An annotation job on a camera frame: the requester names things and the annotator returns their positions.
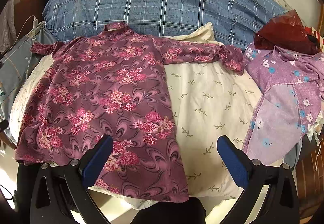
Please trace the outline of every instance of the white cable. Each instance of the white cable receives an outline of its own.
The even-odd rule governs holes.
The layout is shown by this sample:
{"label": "white cable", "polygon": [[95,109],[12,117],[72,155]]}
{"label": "white cable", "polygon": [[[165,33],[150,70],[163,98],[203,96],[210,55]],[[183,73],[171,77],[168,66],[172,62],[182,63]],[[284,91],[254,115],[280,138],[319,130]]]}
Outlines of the white cable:
{"label": "white cable", "polygon": [[24,22],[24,24],[22,25],[22,28],[20,29],[20,32],[19,32],[19,34],[17,35],[17,39],[16,39],[16,41],[14,42],[14,44],[12,45],[11,48],[14,47],[14,45],[16,44],[16,42],[17,42],[17,40],[18,40],[18,38],[19,38],[19,36],[20,36],[20,34],[21,34],[22,29],[24,28],[24,26],[25,26],[25,24],[27,23],[27,21],[28,21],[30,18],[32,18],[32,17],[34,17],[34,20],[36,20],[36,16],[35,16],[35,15],[31,15],[30,17],[27,18],[27,20],[26,20],[26,21]]}
{"label": "white cable", "polygon": [[319,152],[317,153],[316,160],[315,160],[315,170],[316,170],[316,171],[318,170],[318,168],[317,168],[317,158],[318,158],[318,156],[319,156],[319,154],[320,154],[320,151],[321,151],[321,143],[320,143],[320,149],[319,149]]}

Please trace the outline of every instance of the purple floral shirt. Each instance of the purple floral shirt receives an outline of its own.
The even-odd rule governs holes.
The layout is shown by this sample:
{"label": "purple floral shirt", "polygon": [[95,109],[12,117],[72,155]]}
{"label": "purple floral shirt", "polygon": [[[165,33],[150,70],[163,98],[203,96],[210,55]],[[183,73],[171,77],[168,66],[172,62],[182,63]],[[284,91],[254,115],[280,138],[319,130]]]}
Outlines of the purple floral shirt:
{"label": "purple floral shirt", "polygon": [[243,150],[269,165],[281,159],[314,124],[324,91],[324,53],[305,55],[275,46],[245,51],[247,72],[263,93]]}
{"label": "purple floral shirt", "polygon": [[221,60],[242,73],[240,49],[140,35],[114,23],[98,36],[31,50],[52,53],[54,63],[27,104],[17,160],[66,165],[108,134],[113,152],[97,186],[139,199],[188,199],[163,64]]}

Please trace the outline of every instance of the beige fabric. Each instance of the beige fabric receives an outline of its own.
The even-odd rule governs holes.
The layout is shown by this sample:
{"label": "beige fabric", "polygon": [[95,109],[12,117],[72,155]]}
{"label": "beige fabric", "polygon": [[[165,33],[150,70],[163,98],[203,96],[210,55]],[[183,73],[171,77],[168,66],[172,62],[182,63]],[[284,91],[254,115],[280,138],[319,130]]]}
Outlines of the beige fabric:
{"label": "beige fabric", "polygon": [[[190,35],[173,38],[218,43],[214,40],[211,23]],[[15,139],[18,139],[29,96],[52,62],[51,56],[43,57],[15,99],[10,114],[10,130]],[[247,72],[242,76],[234,75],[223,69],[219,62],[165,65],[165,69],[177,124],[176,139],[190,195],[238,197],[242,189],[236,186],[222,163],[216,143],[219,136],[226,134],[237,148],[242,148],[253,109],[261,96],[260,90]],[[135,209],[156,203],[113,194],[98,187],[91,189],[124,199]]]}

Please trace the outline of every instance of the blue plaid comforter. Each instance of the blue plaid comforter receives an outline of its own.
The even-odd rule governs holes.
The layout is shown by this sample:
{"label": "blue plaid comforter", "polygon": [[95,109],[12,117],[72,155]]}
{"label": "blue plaid comforter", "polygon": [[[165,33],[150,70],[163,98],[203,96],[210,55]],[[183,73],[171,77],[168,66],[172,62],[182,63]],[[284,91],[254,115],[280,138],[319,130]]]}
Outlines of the blue plaid comforter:
{"label": "blue plaid comforter", "polygon": [[273,0],[49,0],[47,28],[63,42],[93,36],[125,21],[141,34],[189,34],[212,22],[217,41],[242,48],[272,17],[284,12]]}

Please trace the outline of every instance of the black cable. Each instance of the black cable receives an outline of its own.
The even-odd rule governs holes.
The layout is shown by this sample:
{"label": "black cable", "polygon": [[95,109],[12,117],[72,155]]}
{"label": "black cable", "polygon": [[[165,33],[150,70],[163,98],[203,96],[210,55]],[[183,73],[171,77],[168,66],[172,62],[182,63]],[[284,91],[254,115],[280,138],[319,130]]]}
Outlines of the black cable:
{"label": "black cable", "polygon": [[6,200],[13,200],[13,199],[14,199],[14,196],[11,194],[11,192],[10,192],[7,188],[5,188],[3,185],[0,184],[0,186],[1,186],[2,188],[6,189],[7,192],[11,195],[11,198],[6,198]]}

